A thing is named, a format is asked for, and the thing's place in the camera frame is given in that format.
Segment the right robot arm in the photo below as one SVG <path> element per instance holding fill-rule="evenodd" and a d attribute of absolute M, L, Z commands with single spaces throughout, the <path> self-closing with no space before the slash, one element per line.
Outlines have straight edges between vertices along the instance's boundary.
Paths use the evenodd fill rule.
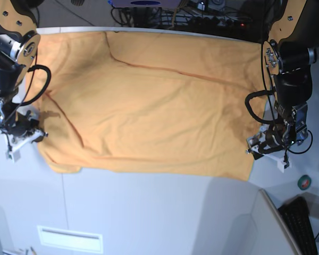
<path fill-rule="evenodd" d="M 48 134 L 38 120 L 18 112 L 18 108 L 38 100 L 51 81 L 48 67 L 37 64 L 40 34 L 32 13 L 42 1 L 0 1 L 0 130 L 18 141 L 40 142 Z M 28 72 L 46 72 L 46 82 L 32 99 L 14 103 L 19 85 Z"/>

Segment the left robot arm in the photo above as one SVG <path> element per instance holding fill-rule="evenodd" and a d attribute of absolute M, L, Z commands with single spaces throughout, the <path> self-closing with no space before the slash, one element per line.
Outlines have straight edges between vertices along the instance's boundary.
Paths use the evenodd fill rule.
<path fill-rule="evenodd" d="M 261 74 L 264 90 L 250 93 L 245 106 L 263 130 L 247 139 L 255 160 L 289 152 L 311 132 L 307 101 L 313 92 L 311 66 L 319 47 L 319 1 L 282 1 L 279 15 L 262 25 Z"/>

